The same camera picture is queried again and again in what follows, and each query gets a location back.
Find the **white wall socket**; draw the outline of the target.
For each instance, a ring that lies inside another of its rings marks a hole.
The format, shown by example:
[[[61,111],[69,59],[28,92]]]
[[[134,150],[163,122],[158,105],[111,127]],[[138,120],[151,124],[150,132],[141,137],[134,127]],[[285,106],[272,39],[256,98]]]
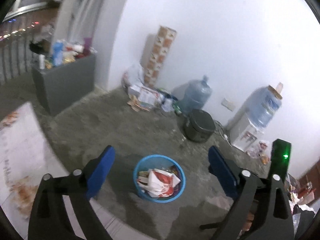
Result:
[[[225,108],[227,108],[229,111],[233,112],[236,108],[235,104],[226,98],[224,98],[221,102],[221,105]]]

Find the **brown wooden door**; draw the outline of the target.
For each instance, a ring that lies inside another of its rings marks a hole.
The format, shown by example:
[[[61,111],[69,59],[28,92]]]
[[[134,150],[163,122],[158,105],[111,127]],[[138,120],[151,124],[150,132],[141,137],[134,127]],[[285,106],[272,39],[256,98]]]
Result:
[[[319,161],[315,163],[304,175],[299,178],[300,186],[312,183],[312,188],[316,189],[315,195],[319,194]]]

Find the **pile of papers and boxes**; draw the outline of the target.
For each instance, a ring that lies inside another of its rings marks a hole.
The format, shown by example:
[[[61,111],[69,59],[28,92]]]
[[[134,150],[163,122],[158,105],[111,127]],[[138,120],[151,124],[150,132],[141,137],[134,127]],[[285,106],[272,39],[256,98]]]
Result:
[[[143,79],[144,69],[140,63],[133,64],[123,74],[121,85],[130,99],[127,104],[136,112],[156,108],[164,113],[173,112],[178,99],[165,90],[146,87]]]

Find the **grey storage cabinet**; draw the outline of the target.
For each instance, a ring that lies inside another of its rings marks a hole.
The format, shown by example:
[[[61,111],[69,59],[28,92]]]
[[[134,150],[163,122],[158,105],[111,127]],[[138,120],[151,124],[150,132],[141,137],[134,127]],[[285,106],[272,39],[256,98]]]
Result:
[[[94,89],[94,54],[52,69],[32,66],[31,73],[40,105],[56,116]]]

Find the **balcony metal railing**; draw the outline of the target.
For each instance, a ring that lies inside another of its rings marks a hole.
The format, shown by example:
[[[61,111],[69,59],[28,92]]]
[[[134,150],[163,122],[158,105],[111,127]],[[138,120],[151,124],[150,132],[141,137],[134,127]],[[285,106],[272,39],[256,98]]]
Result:
[[[27,32],[5,35],[1,40],[1,86],[31,71],[34,53],[29,44],[32,40],[32,35]]]

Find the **red white snack bag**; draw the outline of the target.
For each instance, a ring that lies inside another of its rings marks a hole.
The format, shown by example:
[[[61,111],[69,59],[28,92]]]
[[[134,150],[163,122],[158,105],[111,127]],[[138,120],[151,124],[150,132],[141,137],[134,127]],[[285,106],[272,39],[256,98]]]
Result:
[[[181,182],[175,174],[154,169],[149,172],[146,190],[151,197],[167,198],[175,192],[175,187]]]

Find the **white water dispenser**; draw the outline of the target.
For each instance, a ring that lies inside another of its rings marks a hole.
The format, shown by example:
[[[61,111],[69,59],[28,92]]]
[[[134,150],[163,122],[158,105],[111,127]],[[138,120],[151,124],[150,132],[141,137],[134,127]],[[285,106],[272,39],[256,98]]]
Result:
[[[239,121],[229,130],[229,138],[232,146],[246,152],[264,134],[264,129],[255,126],[244,113]]]

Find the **rolled floral patterned mat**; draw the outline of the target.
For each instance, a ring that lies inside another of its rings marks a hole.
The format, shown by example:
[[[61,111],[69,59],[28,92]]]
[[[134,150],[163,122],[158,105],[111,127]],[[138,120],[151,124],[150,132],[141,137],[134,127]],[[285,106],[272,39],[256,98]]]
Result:
[[[144,85],[154,87],[160,70],[176,38],[177,31],[169,27],[160,26],[152,46],[150,57],[145,66]]]

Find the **water jug on dispenser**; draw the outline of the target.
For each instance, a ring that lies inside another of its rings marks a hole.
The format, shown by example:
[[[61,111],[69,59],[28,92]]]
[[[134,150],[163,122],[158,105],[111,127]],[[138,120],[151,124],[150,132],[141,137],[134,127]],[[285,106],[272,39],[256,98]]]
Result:
[[[252,96],[248,106],[248,117],[257,128],[266,128],[282,106],[283,97],[271,85],[260,88]]]

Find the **black rice cooker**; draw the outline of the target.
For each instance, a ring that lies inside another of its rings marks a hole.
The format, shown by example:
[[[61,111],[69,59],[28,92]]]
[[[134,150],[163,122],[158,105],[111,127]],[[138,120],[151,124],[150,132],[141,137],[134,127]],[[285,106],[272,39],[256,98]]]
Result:
[[[183,128],[187,139],[198,143],[206,142],[216,130],[211,115],[201,109],[188,114]]]

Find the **blue detergent bottle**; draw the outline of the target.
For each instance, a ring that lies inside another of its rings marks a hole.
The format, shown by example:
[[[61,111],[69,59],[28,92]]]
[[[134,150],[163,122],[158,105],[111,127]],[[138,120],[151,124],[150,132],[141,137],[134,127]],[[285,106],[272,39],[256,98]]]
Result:
[[[63,63],[63,43],[61,41],[57,41],[53,45],[52,60],[54,67]]]

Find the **bed with floral sheet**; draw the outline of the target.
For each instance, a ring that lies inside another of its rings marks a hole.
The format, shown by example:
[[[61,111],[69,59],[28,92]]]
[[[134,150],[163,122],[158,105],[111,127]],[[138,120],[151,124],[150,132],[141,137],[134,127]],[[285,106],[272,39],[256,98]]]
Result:
[[[42,177],[67,173],[53,154],[31,103],[1,121],[1,226],[3,239],[28,238],[28,227]],[[77,222],[70,198],[63,197],[68,218]]]

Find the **empty blue water jug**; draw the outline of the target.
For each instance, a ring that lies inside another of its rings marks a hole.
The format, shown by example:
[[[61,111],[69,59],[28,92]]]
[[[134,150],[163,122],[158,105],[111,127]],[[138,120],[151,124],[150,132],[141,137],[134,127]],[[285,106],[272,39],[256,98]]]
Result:
[[[178,103],[182,114],[187,115],[193,109],[202,109],[212,94],[212,89],[208,85],[209,77],[204,75],[201,80],[189,82],[183,99]]]

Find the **blue plastic trash basket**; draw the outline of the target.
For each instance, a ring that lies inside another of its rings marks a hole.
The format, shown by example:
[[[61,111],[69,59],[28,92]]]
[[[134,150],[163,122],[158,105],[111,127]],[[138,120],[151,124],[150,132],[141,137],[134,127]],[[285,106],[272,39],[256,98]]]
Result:
[[[140,198],[154,203],[169,203],[179,198],[186,185],[181,166],[160,154],[142,158],[133,171],[133,182]]]

